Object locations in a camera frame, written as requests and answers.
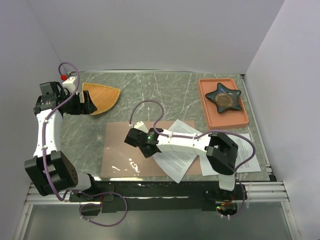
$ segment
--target white wall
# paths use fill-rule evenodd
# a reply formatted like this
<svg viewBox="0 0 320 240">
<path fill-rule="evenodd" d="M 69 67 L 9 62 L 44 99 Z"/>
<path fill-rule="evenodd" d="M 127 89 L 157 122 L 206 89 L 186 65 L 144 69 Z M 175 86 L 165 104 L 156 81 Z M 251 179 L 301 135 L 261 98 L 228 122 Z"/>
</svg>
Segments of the white wall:
<svg viewBox="0 0 320 240">
<path fill-rule="evenodd" d="M 39 83 L 59 79 L 60 61 L 25 0 L 0 2 L 0 33 L 0 238 L 7 240 L 31 182 L 24 161 L 36 147 Z"/>
<path fill-rule="evenodd" d="M 81 71 L 245 73 L 284 0 L 27 0 Z"/>
<path fill-rule="evenodd" d="M 320 1 L 287 0 L 245 82 L 272 169 L 306 240 L 320 239 Z"/>
</svg>

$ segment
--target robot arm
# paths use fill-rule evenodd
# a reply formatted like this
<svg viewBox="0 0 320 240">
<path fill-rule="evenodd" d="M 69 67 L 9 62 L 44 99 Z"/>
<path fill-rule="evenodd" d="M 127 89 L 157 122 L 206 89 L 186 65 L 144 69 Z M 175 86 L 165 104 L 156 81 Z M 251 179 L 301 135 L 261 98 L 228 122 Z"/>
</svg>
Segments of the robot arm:
<svg viewBox="0 0 320 240">
<path fill-rule="evenodd" d="M 59 82 L 40 84 L 42 95 L 39 96 L 33 109 L 38 121 L 38 140 L 33 159 L 25 161 L 24 168 L 43 196 L 53 193 L 43 172 L 43 123 L 56 106 L 70 97 L 76 88 L 75 82 L 76 78 L 70 77 L 62 85 Z M 61 151 L 60 144 L 60 129 L 64 114 L 91 114 L 97 110 L 88 91 L 83 91 L 83 96 L 84 102 L 81 102 L 80 94 L 77 92 L 70 101 L 51 115 L 46 124 L 46 161 L 48 166 L 54 167 L 50 171 L 50 176 L 58 192 L 69 188 L 75 189 L 75 187 L 77 190 L 86 190 L 92 185 L 92 177 L 89 174 L 77 174 L 75 167 Z"/>
<path fill-rule="evenodd" d="M 159 135 L 153 128 L 148 130 L 145 124 L 139 121 L 129 130 L 124 142 L 133 147 L 138 147 L 146 158 L 155 153 L 168 151 L 207 157 L 212 168 L 218 173 L 220 189 L 234 190 L 238 145 L 226 134 L 210 133 L 194 139 L 195 134 L 175 133 L 161 128 L 157 128 L 157 130 L 168 136 L 180 135 L 191 138 Z"/>
</svg>

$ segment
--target cable tie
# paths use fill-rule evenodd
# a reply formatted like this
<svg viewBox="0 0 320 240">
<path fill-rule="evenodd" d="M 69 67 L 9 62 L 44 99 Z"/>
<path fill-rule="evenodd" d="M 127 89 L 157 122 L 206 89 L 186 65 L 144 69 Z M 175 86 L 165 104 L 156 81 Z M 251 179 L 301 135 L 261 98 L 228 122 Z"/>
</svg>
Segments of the cable tie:
<svg viewBox="0 0 320 240">
<path fill-rule="evenodd" d="M 194 142 L 195 142 L 195 137 L 196 137 L 196 136 L 197 136 L 197 134 L 194 133 L 194 135 L 193 135 L 193 137 L 192 137 L 192 150 L 193 150 L 193 152 L 194 152 L 195 155 L 198 155 L 198 154 L 196 153 L 195 149 L 194 149 L 194 146 L 195 146 Z"/>
</svg>

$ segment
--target gray floor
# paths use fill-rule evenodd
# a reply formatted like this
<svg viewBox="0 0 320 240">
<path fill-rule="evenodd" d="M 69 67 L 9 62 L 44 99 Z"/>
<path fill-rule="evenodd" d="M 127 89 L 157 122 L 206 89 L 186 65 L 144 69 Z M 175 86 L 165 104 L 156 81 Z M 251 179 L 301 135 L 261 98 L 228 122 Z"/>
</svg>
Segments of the gray floor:
<svg viewBox="0 0 320 240">
<path fill-rule="evenodd" d="M 200 210 L 130 211 L 114 227 L 79 218 L 76 205 L 35 205 L 24 240 L 290 240 L 280 202 L 250 203 L 241 215 L 220 219 Z M 103 213 L 97 222 L 112 224 L 123 212 Z"/>
<path fill-rule="evenodd" d="M 103 147 L 107 122 L 128 122 L 130 113 L 142 100 L 154 99 L 165 109 L 163 120 L 193 120 L 201 132 L 207 129 L 197 89 L 197 82 L 204 78 L 232 78 L 242 91 L 241 97 L 249 116 L 249 125 L 231 129 L 236 133 L 250 133 L 256 147 L 256 156 L 261 172 L 240 173 L 243 181 L 268 181 L 266 161 L 259 141 L 253 114 L 249 107 L 244 86 L 239 74 L 212 74 L 189 72 L 83 72 L 81 83 L 103 84 L 121 89 L 115 106 L 96 116 L 65 115 L 61 127 L 63 153 L 75 166 L 78 174 L 101 173 Z M 134 121 L 155 121 L 160 115 L 157 105 L 146 103 L 138 108 Z M 218 176 L 186 175 L 183 181 L 215 181 Z M 169 177 L 145 177 L 144 181 L 171 181 Z"/>
</svg>

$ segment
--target paper sheet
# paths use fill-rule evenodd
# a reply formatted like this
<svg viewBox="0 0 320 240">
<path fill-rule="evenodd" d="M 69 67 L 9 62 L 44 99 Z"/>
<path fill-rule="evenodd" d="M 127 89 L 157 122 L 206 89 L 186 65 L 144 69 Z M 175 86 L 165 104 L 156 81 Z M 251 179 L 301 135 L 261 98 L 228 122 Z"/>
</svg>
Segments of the paper sheet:
<svg viewBox="0 0 320 240">
<path fill-rule="evenodd" d="M 246 137 L 247 139 L 250 139 L 249 133 L 245 133 L 241 135 Z M 245 140 L 239 137 L 232 136 L 232 135 L 228 135 L 228 137 L 231 138 L 236 144 L 238 144 L 238 157 L 236 158 L 236 161 L 235 161 L 235 165 L 237 166 L 252 154 L 252 147 L 248 142 L 246 142 Z M 218 174 L 216 171 L 212 169 L 209 163 L 209 160 L 206 157 L 200 157 L 200 165 L 201 165 L 201 171 L 203 176 Z M 254 156 L 250 161 L 242 165 L 237 172 L 238 173 L 261 172 L 261 168 L 259 166 L 257 157 Z"/>
<path fill-rule="evenodd" d="M 199 133 L 199 131 L 178 119 L 168 130 L 181 134 Z M 165 153 L 154 154 L 153 158 L 159 167 L 162 168 L 170 178 L 172 178 L 176 183 L 180 183 L 196 156 L 197 155 L 195 154 L 185 152 L 166 151 Z"/>
</svg>

